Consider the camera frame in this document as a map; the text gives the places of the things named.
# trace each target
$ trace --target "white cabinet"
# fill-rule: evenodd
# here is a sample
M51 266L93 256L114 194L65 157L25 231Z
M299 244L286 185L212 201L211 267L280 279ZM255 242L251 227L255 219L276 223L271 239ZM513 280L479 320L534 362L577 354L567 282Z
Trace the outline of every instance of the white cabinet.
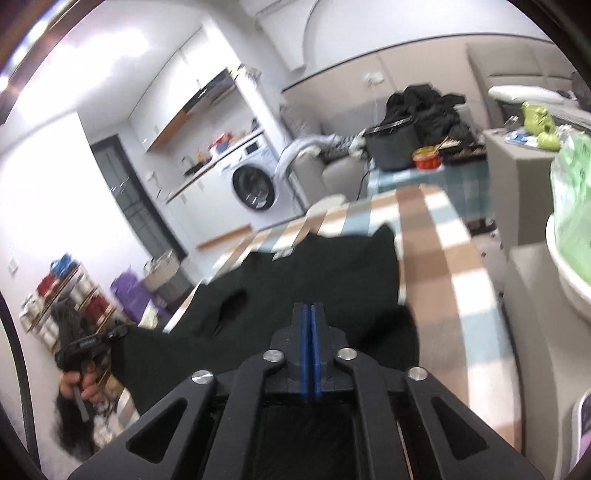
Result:
M129 117L139 143L149 149L170 121L200 89L183 55L176 52Z
M199 29L181 48L193 78L201 86L209 83L228 66L228 55L224 45L218 45L209 38L203 28Z
M248 224L245 207L242 207L232 191L232 177L220 175L218 164L183 192L187 213L194 225L195 246L220 237ZM171 202L180 202L180 196Z

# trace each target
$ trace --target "range hood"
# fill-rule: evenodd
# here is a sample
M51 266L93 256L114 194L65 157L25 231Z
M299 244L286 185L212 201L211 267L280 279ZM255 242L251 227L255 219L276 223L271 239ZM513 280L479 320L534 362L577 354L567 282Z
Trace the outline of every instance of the range hood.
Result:
M232 76L227 70L222 70L185 104L183 111L187 115L203 112L225 97L234 88L236 88L236 85Z

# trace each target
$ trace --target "plastic bag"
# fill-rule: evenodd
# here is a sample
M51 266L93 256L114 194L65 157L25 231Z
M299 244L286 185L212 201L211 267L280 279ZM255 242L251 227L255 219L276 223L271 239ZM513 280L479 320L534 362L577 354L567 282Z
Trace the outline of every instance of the plastic bag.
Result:
M554 234L564 260L591 284L591 137L569 135L552 162Z

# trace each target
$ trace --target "washing machine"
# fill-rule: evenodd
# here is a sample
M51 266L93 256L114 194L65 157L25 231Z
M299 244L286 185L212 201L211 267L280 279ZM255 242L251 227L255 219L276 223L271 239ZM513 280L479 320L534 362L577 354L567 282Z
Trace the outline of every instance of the washing machine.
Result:
M303 215L289 179L274 177L277 158L260 134L220 161L221 176L243 208L245 219L262 230Z

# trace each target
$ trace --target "wall socket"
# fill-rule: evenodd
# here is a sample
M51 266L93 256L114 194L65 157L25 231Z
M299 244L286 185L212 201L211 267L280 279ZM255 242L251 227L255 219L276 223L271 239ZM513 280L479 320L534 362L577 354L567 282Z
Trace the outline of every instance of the wall socket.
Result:
M18 270L17 260L14 257L12 257L10 259L10 262L8 262L8 271L10 272L10 274L12 276L14 276L17 273L17 270Z
M379 85L380 83L383 83L384 80L384 74L382 72L366 73L365 77L363 77L363 81L367 87Z

